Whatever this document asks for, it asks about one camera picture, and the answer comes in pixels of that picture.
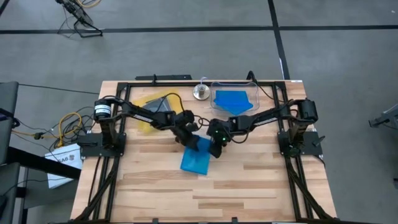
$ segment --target black floor stripe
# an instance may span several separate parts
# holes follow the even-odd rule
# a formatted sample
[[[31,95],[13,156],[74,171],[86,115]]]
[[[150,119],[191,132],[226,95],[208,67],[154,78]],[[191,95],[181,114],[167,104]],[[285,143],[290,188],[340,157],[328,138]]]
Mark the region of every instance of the black floor stripe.
[[[280,36],[280,30],[278,25],[278,19],[276,16],[275,5],[273,0],[268,0],[269,11],[271,12],[272,26],[274,28],[276,47],[278,49],[279,59],[282,66],[282,74],[284,80],[290,80],[289,69],[287,68],[287,61],[285,56],[284,45],[282,43],[282,37]]]
[[[99,93],[93,93],[93,92],[88,92],[88,91],[67,90],[64,88],[55,88],[55,87],[49,87],[49,86],[28,85],[28,84],[22,84],[22,83],[20,83],[19,85],[20,86],[36,87],[36,88],[46,88],[46,89],[51,89],[51,90],[70,91],[70,92],[74,92],[74,93],[87,93],[87,94],[99,95]]]
[[[7,6],[7,4],[8,4],[9,1],[10,1],[10,0],[4,0],[4,2],[1,4],[1,7],[0,7],[0,16],[1,16],[2,12],[4,12],[4,10],[6,9],[6,6]]]
[[[262,31],[273,30],[271,26],[217,26],[217,27],[158,27],[158,28],[120,28],[102,29],[103,33],[140,33],[140,32],[204,32],[204,31]],[[95,30],[79,30],[81,33],[92,34]],[[48,30],[0,30],[0,34],[56,34],[57,29]],[[61,34],[71,34],[74,30],[61,30]]]
[[[398,25],[374,26],[280,26],[279,30],[383,30],[398,29]]]

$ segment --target floor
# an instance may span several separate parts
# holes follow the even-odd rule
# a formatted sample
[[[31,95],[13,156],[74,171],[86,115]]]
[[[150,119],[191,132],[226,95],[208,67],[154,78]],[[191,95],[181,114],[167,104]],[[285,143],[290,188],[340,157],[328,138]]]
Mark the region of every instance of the floor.
[[[102,0],[87,13],[99,28],[120,30],[104,37],[81,39],[74,34],[68,39],[29,33],[59,28],[65,15],[55,1],[0,0],[0,12],[4,9],[0,16],[0,82],[22,84],[18,118],[30,126],[49,128],[64,114],[92,105],[103,80],[133,80],[154,73],[239,79],[248,70],[260,79],[303,80],[308,97],[317,103],[318,132],[326,136],[322,146],[338,216],[349,221],[396,223],[398,189],[392,178],[398,176],[397,131],[370,128],[368,120],[397,103],[398,27],[387,25],[398,24],[398,2],[277,0],[277,32],[270,28],[276,22],[270,2]],[[181,26],[260,30],[132,29]],[[302,30],[292,30],[292,26]],[[22,32],[9,34],[10,30]],[[41,156],[46,153],[41,146],[16,136],[11,145]],[[46,179],[43,173],[30,172],[29,177]],[[68,220],[76,186],[72,183],[52,193],[46,187],[46,183],[28,184],[30,194],[37,195],[29,202],[34,208],[29,210],[28,223]]]

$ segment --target wooden table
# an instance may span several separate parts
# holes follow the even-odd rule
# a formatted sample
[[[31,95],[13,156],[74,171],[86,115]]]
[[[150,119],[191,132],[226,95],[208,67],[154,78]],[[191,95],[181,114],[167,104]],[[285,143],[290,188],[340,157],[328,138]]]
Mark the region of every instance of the wooden table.
[[[103,82],[99,97],[114,95],[116,86],[117,82]],[[306,97],[302,82],[286,81],[286,87],[289,98]],[[130,100],[169,88],[133,87]],[[192,87],[177,88],[186,110],[208,119],[215,117],[210,100],[196,100]],[[270,88],[264,89],[272,94]],[[261,91],[259,98],[256,112],[274,107],[274,102]],[[99,132],[99,126],[93,130]],[[230,222],[231,217],[238,217],[240,222],[294,221],[277,132],[277,123],[271,123],[256,128],[244,144],[229,143],[219,159],[211,158],[208,175],[203,176],[180,170],[183,146],[174,141],[171,131],[143,134],[137,130],[137,120],[128,118],[127,145],[119,165],[111,222],[151,222],[153,218],[160,222]],[[206,127],[197,133],[206,137]],[[323,164],[312,156],[302,156],[302,160],[309,191],[327,213],[335,216]],[[83,163],[71,218],[87,206],[96,161],[97,158],[89,158]],[[104,217],[107,196],[106,192],[100,218]],[[304,217],[299,190],[298,197]]]

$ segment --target blue cloth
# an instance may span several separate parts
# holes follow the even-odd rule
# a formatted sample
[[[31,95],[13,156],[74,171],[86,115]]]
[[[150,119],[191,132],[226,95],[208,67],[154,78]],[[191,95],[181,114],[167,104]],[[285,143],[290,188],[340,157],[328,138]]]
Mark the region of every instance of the blue cloth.
[[[185,147],[184,155],[181,161],[181,170],[207,175],[210,161],[208,152],[211,141],[200,137],[197,146],[199,151]]]
[[[214,102],[233,115],[239,115],[253,107],[246,91],[216,90]]]

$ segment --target clear plastic container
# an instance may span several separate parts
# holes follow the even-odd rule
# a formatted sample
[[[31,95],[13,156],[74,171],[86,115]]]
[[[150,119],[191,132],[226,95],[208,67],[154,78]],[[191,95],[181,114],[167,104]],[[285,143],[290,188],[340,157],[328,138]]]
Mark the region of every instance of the clear plastic container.
[[[252,115],[254,114],[253,111],[256,111],[260,107],[258,86],[255,83],[249,82],[245,84],[234,84],[213,82],[210,86],[210,105],[213,108],[213,113],[217,116],[236,116],[235,114],[230,113],[216,104],[215,99],[217,90],[246,92],[249,103],[251,103],[253,107],[243,113],[240,113],[239,115]]]

